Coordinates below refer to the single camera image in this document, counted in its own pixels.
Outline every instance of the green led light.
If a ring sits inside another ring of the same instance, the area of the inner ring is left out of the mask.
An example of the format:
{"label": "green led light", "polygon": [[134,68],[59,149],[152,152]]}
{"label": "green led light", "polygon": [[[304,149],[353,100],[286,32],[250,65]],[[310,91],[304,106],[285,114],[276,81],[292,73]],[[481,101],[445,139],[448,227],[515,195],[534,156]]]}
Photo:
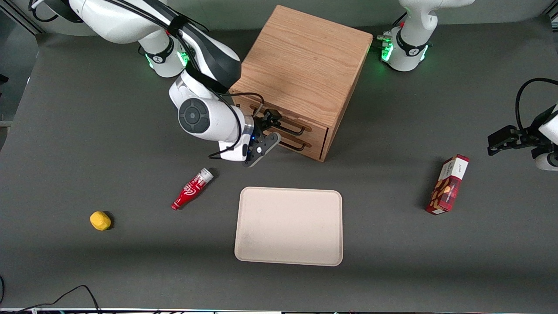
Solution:
{"label": "green led light", "polygon": [[393,44],[389,43],[389,45],[387,45],[382,51],[382,60],[388,61],[392,51],[393,51]]}
{"label": "green led light", "polygon": [[426,47],[424,47],[424,51],[422,52],[422,57],[420,57],[420,60],[423,61],[424,60],[424,55],[426,54],[426,50],[428,49],[428,45],[426,45]]}
{"label": "green led light", "polygon": [[176,55],[180,59],[180,62],[182,62],[183,66],[186,66],[186,64],[188,64],[188,61],[190,61],[190,57],[188,57],[188,54],[186,54],[186,53],[182,53],[180,51],[177,51]]}
{"label": "green led light", "polygon": [[154,69],[153,64],[151,64],[151,60],[149,59],[149,57],[147,56],[147,54],[145,54],[145,58],[147,59],[147,62],[149,62],[149,67]]}

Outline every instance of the red bottle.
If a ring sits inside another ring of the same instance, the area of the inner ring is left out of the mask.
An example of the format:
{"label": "red bottle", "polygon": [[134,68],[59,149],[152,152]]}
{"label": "red bottle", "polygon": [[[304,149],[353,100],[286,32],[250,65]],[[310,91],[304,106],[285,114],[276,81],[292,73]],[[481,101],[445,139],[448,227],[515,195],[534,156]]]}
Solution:
{"label": "red bottle", "polygon": [[205,168],[200,170],[200,172],[184,186],[180,195],[171,205],[171,208],[177,211],[182,205],[194,199],[211,179],[213,179],[211,172]]}

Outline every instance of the metal frame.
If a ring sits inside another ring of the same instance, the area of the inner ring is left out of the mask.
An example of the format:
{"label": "metal frame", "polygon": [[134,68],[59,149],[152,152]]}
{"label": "metal frame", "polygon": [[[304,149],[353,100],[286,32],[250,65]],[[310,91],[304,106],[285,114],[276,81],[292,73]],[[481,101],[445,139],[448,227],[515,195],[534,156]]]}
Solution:
{"label": "metal frame", "polygon": [[[19,308],[0,308],[0,314],[13,314]],[[94,308],[34,308],[32,314],[98,314]],[[227,311],[227,310],[180,310],[180,309],[134,309],[104,308],[102,314],[464,314],[463,312],[286,312],[286,311]]]}
{"label": "metal frame", "polygon": [[33,35],[44,33],[45,31],[28,15],[25,14],[12,0],[0,0],[0,11],[4,12],[15,23],[23,26]]}
{"label": "metal frame", "polygon": [[554,0],[548,8],[544,11],[544,14],[550,16],[550,21],[552,22],[552,31],[558,32],[558,0]]}

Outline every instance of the black metal handle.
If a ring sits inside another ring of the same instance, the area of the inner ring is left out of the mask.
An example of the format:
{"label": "black metal handle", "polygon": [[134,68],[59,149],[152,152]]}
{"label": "black metal handle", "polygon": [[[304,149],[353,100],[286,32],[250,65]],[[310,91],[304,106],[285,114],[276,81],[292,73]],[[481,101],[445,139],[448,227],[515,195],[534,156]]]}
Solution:
{"label": "black metal handle", "polygon": [[302,133],[304,133],[304,129],[305,129],[304,127],[301,127],[299,132],[295,132],[295,131],[289,130],[286,127],[283,127],[283,126],[276,126],[276,128],[278,128],[279,130],[281,130],[283,132],[287,132],[291,135],[294,135],[294,136],[301,136]]}
{"label": "black metal handle", "polygon": [[287,143],[285,143],[285,142],[283,142],[283,141],[280,141],[279,144],[281,144],[281,145],[283,145],[283,146],[285,146],[285,147],[288,147],[288,148],[290,148],[290,149],[292,149],[292,150],[296,150],[296,151],[302,151],[302,150],[306,147],[306,143],[302,143],[302,146],[301,146],[301,147],[294,147],[294,146],[292,146],[292,145],[290,145],[290,144],[287,144]]}

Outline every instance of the red box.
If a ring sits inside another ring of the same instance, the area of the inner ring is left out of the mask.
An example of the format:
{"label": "red box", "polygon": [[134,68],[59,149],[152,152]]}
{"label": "red box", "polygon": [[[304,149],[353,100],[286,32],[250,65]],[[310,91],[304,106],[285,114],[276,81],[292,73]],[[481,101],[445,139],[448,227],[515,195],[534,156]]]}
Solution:
{"label": "red box", "polygon": [[469,158],[463,155],[457,155],[444,162],[430,203],[426,207],[427,212],[439,215],[451,211],[468,164]]}

